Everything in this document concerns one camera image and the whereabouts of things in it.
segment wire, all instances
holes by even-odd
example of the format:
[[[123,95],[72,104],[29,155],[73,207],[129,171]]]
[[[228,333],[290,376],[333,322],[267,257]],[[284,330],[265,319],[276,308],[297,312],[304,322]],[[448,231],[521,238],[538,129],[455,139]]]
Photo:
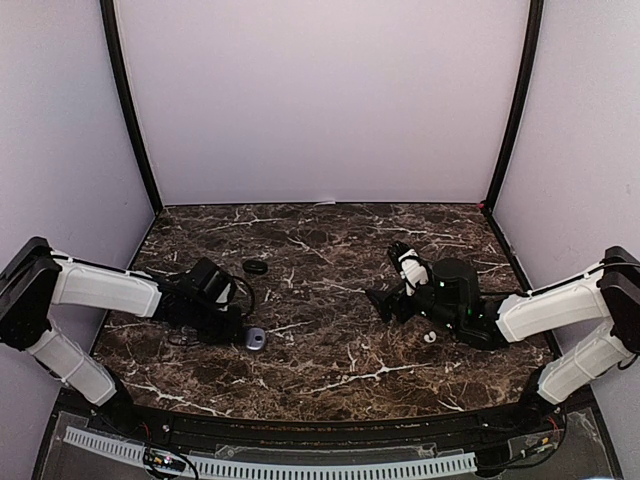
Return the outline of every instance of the wire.
[[[500,469],[503,469],[503,470],[523,470],[523,469],[526,469],[526,468],[537,467],[538,465],[542,465],[543,463],[548,461],[560,449],[560,447],[564,443],[565,438],[567,438],[567,415],[566,415],[566,413],[563,413],[564,431],[563,431],[561,437],[560,437],[560,429],[558,428],[558,424],[555,422],[555,420],[553,420],[553,418],[550,416],[550,417],[547,418],[547,421],[549,421],[549,423],[551,423],[551,425],[553,426],[554,436],[558,435],[559,439],[558,439],[557,445],[553,448],[553,450],[551,450],[551,453],[546,455],[544,458],[540,459],[537,462],[529,463],[529,464],[526,464],[526,465],[513,465],[514,463],[516,463],[516,462],[518,462],[520,460],[524,460],[525,458],[528,458],[530,456],[529,454],[532,454],[533,452],[535,452],[539,448],[544,447],[548,442],[548,437],[545,437],[545,438],[542,438],[541,440],[538,440],[538,442],[536,442],[534,445],[532,445],[530,447],[527,447],[526,449],[522,450],[519,455],[517,455],[517,456],[515,456],[513,458],[510,458],[509,460],[507,460],[505,462],[498,463],[496,465],[480,465],[480,464],[478,464],[478,470],[500,470]]]
[[[95,263],[95,262],[89,262],[87,260],[82,260],[79,258],[73,258],[73,257],[68,257],[68,256],[64,256],[64,255],[51,255],[51,258],[56,259],[56,260],[65,260],[65,261],[71,261],[73,263],[78,263],[80,265],[88,265],[90,267],[96,267],[96,268],[101,268],[104,270],[109,270],[111,272],[117,272],[117,273],[122,273],[122,274],[126,274],[129,275],[130,277],[135,277],[135,278],[140,278],[142,280],[146,280],[148,282],[155,282],[158,285],[162,285],[162,287],[171,293],[176,293],[179,295],[183,295],[191,300],[194,300],[197,303],[200,303],[202,305],[204,305],[207,308],[213,308],[213,309],[219,309],[222,307],[226,307],[227,305],[229,305],[229,302],[208,302],[206,300],[204,300],[203,298],[199,297],[196,294],[193,294],[191,292],[188,291],[184,291],[179,289],[175,283],[159,276],[159,275],[155,275],[155,274],[151,274],[151,273],[139,273],[139,272],[134,272],[131,270],[123,270],[122,268],[116,268],[116,267],[111,267],[109,265],[102,265],[100,263]]]
[[[174,347],[195,347],[200,345],[200,340],[198,340],[196,329],[183,325],[179,332],[170,333],[167,336],[167,343]]]
[[[530,463],[528,465],[513,465],[507,468],[507,470],[524,470],[526,468],[533,468],[533,467],[537,467],[538,465],[542,465],[543,463],[549,461],[549,459],[551,457],[553,457],[556,452],[558,450],[560,450],[560,447],[562,446],[562,444],[564,443],[565,439],[567,438],[567,414],[563,413],[563,421],[562,423],[564,424],[564,431],[562,432],[562,437],[560,437],[560,440],[558,441],[558,444],[555,446],[555,448],[553,450],[551,450],[551,453],[549,453],[547,456],[545,456],[544,458],[538,460],[535,463]]]
[[[497,432],[497,433],[509,433],[514,432],[518,429],[518,427],[496,427],[493,425],[478,425],[476,427],[472,427],[474,430],[482,430],[483,432]]]
[[[508,297],[510,295],[520,295],[521,292],[480,292],[481,297]]]
[[[592,268],[591,270],[589,270],[587,273],[581,273],[580,275],[576,275],[574,277],[568,278],[568,279],[563,280],[563,281],[561,281],[559,283],[555,283],[553,285],[549,285],[548,287],[544,287],[544,288],[541,288],[539,290],[533,290],[532,292],[529,292],[529,293],[523,293],[522,295],[523,296],[531,296],[531,297],[542,295],[543,293],[550,292],[551,290],[554,290],[556,288],[564,287],[565,285],[569,285],[570,283],[573,283],[573,282],[575,282],[577,280],[582,280],[583,278],[585,278],[586,275],[593,275],[594,273],[597,273],[600,270],[604,270],[605,268],[611,268],[611,267],[640,268],[640,263],[635,263],[635,262],[601,263],[597,267]]]
[[[631,365],[633,365],[634,363],[636,363],[636,360],[638,359],[638,354],[636,353],[633,358],[631,359],[631,361],[629,363],[625,363],[624,365],[622,365],[622,361],[618,362],[618,370],[626,370],[627,368],[629,368]]]
[[[249,291],[249,299],[251,300],[251,304],[249,305],[249,310],[247,310],[247,313],[243,314],[243,317],[247,318],[251,316],[256,309],[256,292],[253,290],[253,287],[249,285],[249,282],[247,282],[244,278],[236,276],[231,276],[231,278],[242,283],[245,287],[247,287],[247,290]]]
[[[100,419],[109,427],[112,428],[113,430],[115,430],[116,432],[118,432],[119,435],[128,438],[130,440],[133,441],[139,441],[135,438],[133,438],[131,435],[124,433],[122,430],[120,430],[118,427],[116,427],[113,423],[111,423],[110,420],[107,419],[107,417],[105,417],[104,415],[100,415]],[[191,460],[189,460],[189,458],[185,455],[183,455],[180,452],[176,452],[175,450],[172,450],[171,447],[166,446],[166,445],[159,445],[157,443],[154,443],[151,441],[151,431],[149,430],[149,426],[145,423],[145,422],[141,422],[141,425],[144,427],[145,429],[145,433],[147,435],[147,440],[143,440],[142,443],[144,443],[145,445],[145,449],[150,449],[150,448],[156,448],[158,450],[163,450],[165,452],[169,452],[172,453],[173,455],[175,455],[176,457],[178,457],[180,460],[183,460],[187,465],[189,465],[189,468],[191,469],[191,471],[193,471],[193,478],[195,480],[200,480],[200,473],[198,472],[198,469],[196,468],[196,466],[193,464],[193,462]]]

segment white arm cover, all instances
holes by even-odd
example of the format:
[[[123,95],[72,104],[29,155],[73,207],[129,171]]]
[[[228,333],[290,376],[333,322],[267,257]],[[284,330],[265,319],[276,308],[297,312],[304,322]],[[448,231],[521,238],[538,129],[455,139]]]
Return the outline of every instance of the white arm cover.
[[[55,260],[62,267],[51,302],[72,303],[151,317],[162,294],[151,279],[68,260]]]
[[[540,375],[538,394],[557,405],[618,362],[633,357],[633,353],[611,335],[612,328],[613,321],[603,322],[566,355],[548,364]]]
[[[51,330],[44,332],[27,352],[98,407],[116,393],[109,372],[77,343],[65,337],[53,321]]]
[[[593,319],[610,319],[609,309],[596,285],[602,271],[541,295],[511,295],[498,310],[496,322],[508,342]]]

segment purple-white wall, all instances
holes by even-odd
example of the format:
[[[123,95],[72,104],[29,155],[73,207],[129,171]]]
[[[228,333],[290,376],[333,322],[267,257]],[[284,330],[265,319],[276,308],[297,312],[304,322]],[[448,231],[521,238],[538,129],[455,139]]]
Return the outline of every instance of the purple-white wall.
[[[527,0],[116,4],[165,203],[484,198]]]
[[[640,3],[545,2],[497,219],[534,287],[622,245],[640,258]],[[592,325],[557,332],[569,349]],[[625,478],[640,478],[640,366],[594,391]]]
[[[0,270],[33,235],[126,266],[153,214],[131,150],[99,2],[0,2]],[[51,312],[88,348],[102,312]],[[0,344],[0,477],[31,478],[59,384]]]

